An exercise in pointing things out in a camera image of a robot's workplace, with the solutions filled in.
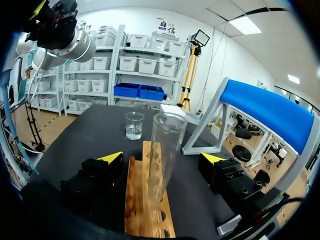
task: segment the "yellow tripod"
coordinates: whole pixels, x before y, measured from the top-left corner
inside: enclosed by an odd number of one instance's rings
[[[201,54],[200,46],[193,45],[192,46],[191,55],[190,55],[189,66],[188,66],[188,69],[187,69],[187,72],[186,72],[184,84],[182,86],[180,102],[177,104],[178,107],[183,108],[184,110],[187,108],[187,105],[188,105],[189,111],[191,111],[191,105],[190,105],[190,98],[189,97],[190,97],[190,94],[191,94],[192,86],[194,84],[194,79],[195,79],[196,70],[197,70],[198,57],[199,57],[200,54]],[[187,87],[191,68],[192,68],[191,79],[190,79],[189,87]]]

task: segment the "black table surface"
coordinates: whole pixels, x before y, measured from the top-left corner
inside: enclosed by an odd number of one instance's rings
[[[127,112],[144,114],[142,137],[126,137]],[[68,180],[80,170],[81,162],[117,152],[124,153],[125,168],[115,188],[95,204],[91,222],[106,229],[124,233],[125,195],[128,163],[131,156],[142,160],[143,141],[151,141],[153,117],[157,110],[94,104],[71,123],[51,144],[36,166],[39,175],[32,173],[29,182],[46,180],[57,189],[60,181]],[[182,145],[192,135],[195,125],[188,123]],[[205,129],[194,147],[214,146],[217,139]],[[214,155],[231,157],[222,147]],[[183,155],[176,160],[167,186],[174,231],[177,237],[199,240],[221,238],[216,227],[235,214],[223,198],[214,195],[198,171],[199,155]]]

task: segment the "black stool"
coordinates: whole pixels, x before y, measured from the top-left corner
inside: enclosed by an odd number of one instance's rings
[[[235,133],[235,136],[239,139],[251,139],[252,133],[245,128],[238,128]],[[249,162],[251,159],[251,153],[248,149],[241,145],[235,145],[232,148],[233,155],[242,162]]]
[[[270,183],[270,176],[265,170],[259,170],[255,175],[254,181],[261,181],[264,186]]]

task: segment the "blue storage bin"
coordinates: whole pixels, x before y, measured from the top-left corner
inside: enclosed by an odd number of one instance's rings
[[[164,99],[165,92],[159,86],[141,85],[139,87],[140,99],[151,99],[156,101],[162,101]]]
[[[122,82],[114,86],[114,95],[137,98],[139,87],[140,87],[139,84]]]

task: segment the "white wall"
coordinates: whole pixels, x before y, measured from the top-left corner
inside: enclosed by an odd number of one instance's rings
[[[182,42],[185,42],[189,35],[193,35],[199,29],[211,37],[210,42],[202,48],[202,55],[199,57],[191,92],[192,111],[199,109],[199,107],[195,108],[204,89],[210,59],[216,51],[209,71],[203,110],[207,109],[224,77],[230,77],[233,80],[255,86],[258,80],[260,80],[270,91],[273,91],[274,79],[248,51],[231,38],[225,35],[222,38],[222,33],[217,29],[214,31],[213,27],[191,17],[160,9],[123,7],[89,12],[78,16],[77,20],[87,21],[92,25],[92,30],[96,30],[102,25],[111,25],[116,29],[119,25],[126,25],[126,33],[150,36],[152,32],[158,30],[159,23],[161,22],[159,18],[165,19],[167,23],[174,24],[176,28],[175,36],[179,37]]]
[[[288,86],[288,85],[286,85],[286,84],[284,84],[282,82],[278,82],[278,81],[276,81],[274,83],[274,85],[276,87],[279,87],[279,88],[282,88],[284,90],[287,90],[287,91],[289,91],[289,92],[291,92],[293,94],[296,94],[298,97],[301,97],[301,98],[305,99],[306,101],[308,101],[309,103],[311,103],[313,106],[315,106],[317,109],[320,110],[320,102],[318,102],[315,99],[311,98],[310,96],[308,96],[304,92],[299,91],[299,90],[297,90],[297,89],[295,89],[295,88],[293,88],[291,86]]]

